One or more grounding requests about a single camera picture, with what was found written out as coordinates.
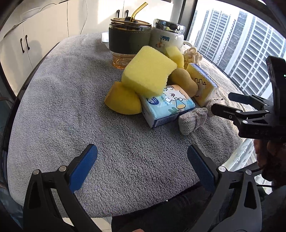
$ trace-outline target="building facade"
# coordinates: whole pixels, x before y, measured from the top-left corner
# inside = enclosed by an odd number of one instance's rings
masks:
[[[272,94],[272,86],[265,60],[269,55],[285,56],[285,39],[261,19],[252,14],[245,17],[245,14],[247,13],[240,14],[238,20],[241,23],[234,28],[218,66],[222,69],[225,67],[225,72],[245,94],[268,99]],[[241,36],[243,24],[248,29],[246,38]]]
[[[189,34],[188,34],[188,37],[187,37],[187,41],[190,40],[190,36],[191,36],[192,30],[193,30],[193,28],[194,28],[194,23],[195,23],[195,20],[196,20],[197,13],[198,13],[198,11],[195,10],[194,17],[193,17],[193,21],[192,21],[192,23],[191,23],[191,27],[190,27],[190,30],[189,30]]]
[[[212,61],[222,45],[229,21],[230,15],[224,14],[222,11],[212,9],[210,13],[206,12],[205,23],[199,33],[203,36],[198,36],[195,46]]]

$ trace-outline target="dark pants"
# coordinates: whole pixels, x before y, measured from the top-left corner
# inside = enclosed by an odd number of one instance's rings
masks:
[[[172,199],[133,213],[112,217],[112,232],[184,231],[204,211],[210,192],[200,183]]]

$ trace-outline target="tile floor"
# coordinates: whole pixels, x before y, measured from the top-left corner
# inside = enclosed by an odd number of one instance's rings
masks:
[[[111,219],[112,217],[97,217],[91,218],[94,223],[101,229],[102,232],[111,232]],[[63,220],[70,225],[73,225],[71,220],[68,217],[64,217]]]

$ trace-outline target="glass window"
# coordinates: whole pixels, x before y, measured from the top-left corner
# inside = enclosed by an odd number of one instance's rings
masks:
[[[198,0],[196,12],[189,37],[190,43],[195,44],[202,53],[203,44],[205,48],[213,45],[216,48],[212,48],[214,54],[211,55],[207,51],[207,57],[211,61],[216,59],[216,64],[246,94],[269,98],[272,89],[267,88],[269,84],[265,83],[269,77],[265,59],[269,55],[282,55],[282,58],[286,58],[285,38],[260,18],[224,2]],[[210,22],[218,26],[213,32],[213,41],[216,43],[207,40],[205,36]]]

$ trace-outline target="mug lid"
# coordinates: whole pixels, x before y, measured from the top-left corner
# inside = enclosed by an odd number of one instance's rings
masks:
[[[183,34],[185,32],[185,26],[164,21],[161,19],[155,19],[153,23],[153,27],[164,30],[164,31],[169,31],[177,34]]]

